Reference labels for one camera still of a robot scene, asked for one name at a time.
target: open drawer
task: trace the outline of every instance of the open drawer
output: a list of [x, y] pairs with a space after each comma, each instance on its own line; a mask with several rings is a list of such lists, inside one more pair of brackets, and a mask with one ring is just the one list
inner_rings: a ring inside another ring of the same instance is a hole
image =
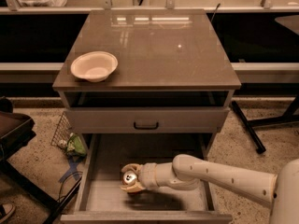
[[128, 163], [171, 162], [180, 153], [201, 157], [195, 134], [94, 134], [75, 211], [63, 223], [229, 223], [214, 210], [208, 183], [177, 191], [170, 188], [129, 195], [120, 189]]
[[75, 133], [216, 133], [229, 108], [71, 108], [65, 114]]

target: person's foot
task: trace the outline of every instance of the person's foot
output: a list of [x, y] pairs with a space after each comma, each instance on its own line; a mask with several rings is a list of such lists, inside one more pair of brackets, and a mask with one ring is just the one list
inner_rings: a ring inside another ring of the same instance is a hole
[[4, 223], [15, 211], [13, 204], [0, 204], [0, 223]]

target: green object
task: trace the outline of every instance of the green object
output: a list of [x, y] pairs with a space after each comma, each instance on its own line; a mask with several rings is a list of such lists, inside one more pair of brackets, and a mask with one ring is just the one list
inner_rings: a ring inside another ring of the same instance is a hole
[[77, 134], [73, 134], [67, 141], [66, 154], [68, 156], [86, 156], [86, 150]]

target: cabinet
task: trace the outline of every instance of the cabinet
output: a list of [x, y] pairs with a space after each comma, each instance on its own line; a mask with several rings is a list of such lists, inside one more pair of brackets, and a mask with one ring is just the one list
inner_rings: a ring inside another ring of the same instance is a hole
[[[73, 77], [71, 63], [96, 50], [117, 57], [115, 72], [99, 83]], [[228, 223], [214, 210], [208, 183], [130, 196], [119, 188], [120, 170], [179, 153], [204, 158], [239, 87], [203, 10], [92, 11], [53, 85], [89, 146], [75, 212], [62, 221]]]

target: white bowl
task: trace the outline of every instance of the white bowl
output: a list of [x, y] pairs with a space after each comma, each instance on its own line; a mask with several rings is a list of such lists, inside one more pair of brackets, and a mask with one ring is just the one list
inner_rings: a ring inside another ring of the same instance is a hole
[[79, 56], [71, 64], [71, 73], [91, 82], [105, 80], [118, 66], [118, 60], [110, 53], [95, 51]]

